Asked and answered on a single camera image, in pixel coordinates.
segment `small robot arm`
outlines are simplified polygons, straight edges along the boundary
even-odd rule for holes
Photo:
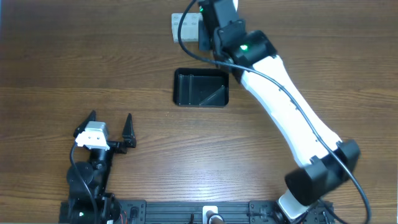
[[[284,220],[294,223],[318,199],[348,180],[297,105],[300,105],[323,142],[351,172],[358,161],[359,147],[354,140],[342,142],[319,119],[292,83],[282,59],[266,35],[259,30],[246,32],[245,21],[239,18],[232,0],[202,0],[198,4],[203,16],[203,21],[199,22],[200,49],[212,50],[219,62],[233,63],[266,74],[296,100],[296,103],[292,102],[281,88],[256,73],[220,67],[232,72],[237,81],[261,103],[285,137],[300,167],[285,176],[288,190],[277,201]]]

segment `wooden table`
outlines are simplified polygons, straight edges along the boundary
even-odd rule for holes
[[[91,110],[137,148],[117,155],[108,191],[148,201],[276,200],[296,168],[259,103],[230,78],[225,108],[172,102],[174,70],[212,67],[173,43],[183,0],[3,0],[0,48],[0,222],[57,222],[68,198],[73,130]],[[398,1],[245,0],[317,115],[362,156],[355,175],[374,223],[395,223]],[[188,45],[198,51],[196,44]],[[79,149],[76,160],[86,160]],[[364,219],[351,182],[326,197]]]

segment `green light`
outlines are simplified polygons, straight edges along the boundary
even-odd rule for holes
[[[247,45],[241,45],[241,49],[242,50],[248,50],[248,46]]]

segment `wood grain surface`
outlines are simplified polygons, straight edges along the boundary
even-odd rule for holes
[[[173,43],[187,0],[3,0],[0,41],[0,222],[57,222],[68,198],[73,130],[91,110],[137,148],[117,155],[108,191],[148,201],[276,200],[296,168],[259,103],[230,78],[225,108],[180,108],[174,70],[212,67]],[[242,0],[314,111],[355,139],[355,175],[373,223],[397,221],[398,1]],[[198,51],[196,44],[190,49]],[[77,160],[88,152],[77,150]],[[326,197],[344,219],[364,207],[345,183]]]

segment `black plastic container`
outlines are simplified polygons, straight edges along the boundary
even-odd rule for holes
[[[178,106],[224,107],[229,101],[229,74],[218,69],[178,68],[174,103]]]

